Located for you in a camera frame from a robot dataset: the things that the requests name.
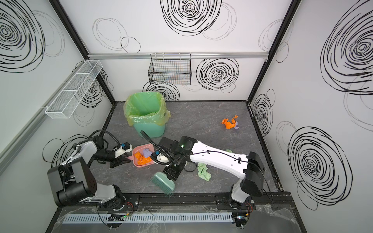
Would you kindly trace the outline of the pink plastic dustpan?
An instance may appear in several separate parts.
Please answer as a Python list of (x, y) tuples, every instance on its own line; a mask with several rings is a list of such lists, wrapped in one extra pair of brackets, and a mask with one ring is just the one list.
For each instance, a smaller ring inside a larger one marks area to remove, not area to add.
[(128, 157), (137, 168), (143, 168), (155, 164), (150, 158), (150, 155), (154, 152), (152, 144), (145, 144), (137, 146), (133, 149), (132, 154)]

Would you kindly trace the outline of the teal hand brush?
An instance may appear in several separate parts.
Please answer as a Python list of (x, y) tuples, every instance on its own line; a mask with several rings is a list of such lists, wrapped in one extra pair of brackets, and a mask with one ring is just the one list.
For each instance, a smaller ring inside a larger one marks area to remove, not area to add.
[(175, 190), (174, 181), (167, 178), (167, 175), (162, 172), (157, 172), (152, 178), (151, 182), (159, 187), (164, 194), (172, 194)]

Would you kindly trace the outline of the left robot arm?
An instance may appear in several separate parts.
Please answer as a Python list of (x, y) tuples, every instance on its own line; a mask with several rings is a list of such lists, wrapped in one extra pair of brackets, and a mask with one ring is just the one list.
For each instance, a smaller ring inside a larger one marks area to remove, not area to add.
[(117, 185), (98, 183), (90, 166), (94, 161), (108, 163), (110, 168), (130, 163), (133, 151), (130, 143), (120, 143), (106, 130), (96, 130), (89, 136), (73, 135), (61, 142), (47, 172), (58, 207), (92, 204), (119, 211), (128, 204)]

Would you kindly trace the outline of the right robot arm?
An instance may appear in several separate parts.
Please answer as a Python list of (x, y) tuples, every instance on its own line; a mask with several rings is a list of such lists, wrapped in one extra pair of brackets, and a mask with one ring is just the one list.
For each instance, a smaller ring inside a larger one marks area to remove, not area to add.
[(265, 179), (265, 168), (255, 152), (237, 154), (211, 147), (195, 138), (183, 136), (179, 141), (163, 137), (155, 143), (144, 131), (140, 134), (153, 145), (151, 159), (165, 168), (157, 172), (151, 182), (164, 194), (175, 190), (175, 181), (184, 170), (186, 163), (206, 164), (224, 170), (238, 177), (230, 191), (231, 205), (243, 204), (249, 197), (261, 197)]

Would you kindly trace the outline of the orange paper scrap near bin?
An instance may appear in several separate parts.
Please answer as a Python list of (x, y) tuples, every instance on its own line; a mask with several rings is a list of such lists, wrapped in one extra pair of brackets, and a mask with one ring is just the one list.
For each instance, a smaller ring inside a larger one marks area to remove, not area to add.
[(145, 165), (151, 164), (152, 159), (149, 158), (144, 158), (144, 156), (140, 152), (136, 152), (134, 154), (134, 164), (137, 167), (143, 167)]

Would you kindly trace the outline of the purple paper scrap back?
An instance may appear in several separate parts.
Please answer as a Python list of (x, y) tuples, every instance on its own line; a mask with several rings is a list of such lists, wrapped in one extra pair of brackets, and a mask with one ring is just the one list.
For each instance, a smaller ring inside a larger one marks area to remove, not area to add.
[(142, 151), (142, 155), (144, 156), (144, 158), (149, 158), (152, 155), (152, 153), (153, 152), (149, 148), (145, 148)]

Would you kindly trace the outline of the green paper scrap front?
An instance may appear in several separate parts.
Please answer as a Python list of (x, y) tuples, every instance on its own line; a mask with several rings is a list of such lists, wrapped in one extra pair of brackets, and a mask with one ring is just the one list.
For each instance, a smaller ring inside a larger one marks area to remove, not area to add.
[(211, 179), (211, 174), (207, 171), (208, 167), (206, 164), (199, 163), (198, 164), (198, 177), (205, 180), (205, 181), (210, 181)]

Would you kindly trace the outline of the green trash bin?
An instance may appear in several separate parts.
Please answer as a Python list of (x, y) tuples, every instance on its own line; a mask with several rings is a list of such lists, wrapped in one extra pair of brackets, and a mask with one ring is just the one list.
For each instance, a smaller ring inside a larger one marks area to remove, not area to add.
[(156, 124), (135, 124), (132, 126), (135, 128), (135, 130), (138, 132), (138, 134), (141, 134), (141, 131), (144, 131), (150, 138), (157, 138), (161, 137), (165, 132), (165, 125), (159, 126)]

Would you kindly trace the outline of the yellow-green bin liner bag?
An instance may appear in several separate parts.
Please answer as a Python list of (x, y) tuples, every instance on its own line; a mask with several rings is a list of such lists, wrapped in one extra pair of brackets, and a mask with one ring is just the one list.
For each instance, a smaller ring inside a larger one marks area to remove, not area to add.
[(162, 126), (171, 117), (165, 98), (159, 92), (138, 92), (130, 95), (125, 101), (123, 111), (129, 126), (138, 123)]

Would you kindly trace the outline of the orange paper scrap far right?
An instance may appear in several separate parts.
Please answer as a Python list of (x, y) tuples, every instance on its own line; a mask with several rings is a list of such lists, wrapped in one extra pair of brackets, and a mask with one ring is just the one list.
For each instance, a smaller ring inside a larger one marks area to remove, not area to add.
[(224, 118), (221, 124), (224, 125), (227, 130), (238, 129), (238, 122), (236, 121), (237, 118), (237, 115), (235, 115), (231, 120), (229, 120), (228, 118)]

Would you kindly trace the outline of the white mesh wall shelf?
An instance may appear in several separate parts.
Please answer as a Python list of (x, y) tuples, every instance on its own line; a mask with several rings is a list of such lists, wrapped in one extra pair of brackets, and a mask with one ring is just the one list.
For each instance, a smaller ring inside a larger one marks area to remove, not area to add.
[(94, 108), (103, 98), (97, 81), (103, 66), (99, 60), (81, 62), (55, 99), (48, 105), (45, 114), (52, 119), (68, 119), (79, 106)]

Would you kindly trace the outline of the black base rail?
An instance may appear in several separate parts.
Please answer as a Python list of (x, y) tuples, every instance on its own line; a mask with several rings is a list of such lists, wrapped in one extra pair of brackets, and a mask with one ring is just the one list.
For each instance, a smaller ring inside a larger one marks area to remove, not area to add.
[(68, 201), (61, 202), (57, 200), (58, 207), (67, 207), (75, 205), (93, 205), (106, 209), (119, 210), (128, 208), (129, 210), (146, 207), (146, 206), (210, 206), (218, 210), (244, 209), (251, 207), (257, 209), (259, 205), (271, 204), (278, 208), (280, 205), (290, 205), (295, 207), (294, 200), (289, 192), (276, 192), (269, 196), (248, 197), (244, 203), (238, 203), (230, 198), (229, 193), (176, 193), (165, 195), (161, 193), (145, 194), (122, 194), (115, 193), (109, 199), (103, 197), (89, 197), (86, 201), (74, 201), (68, 198)]

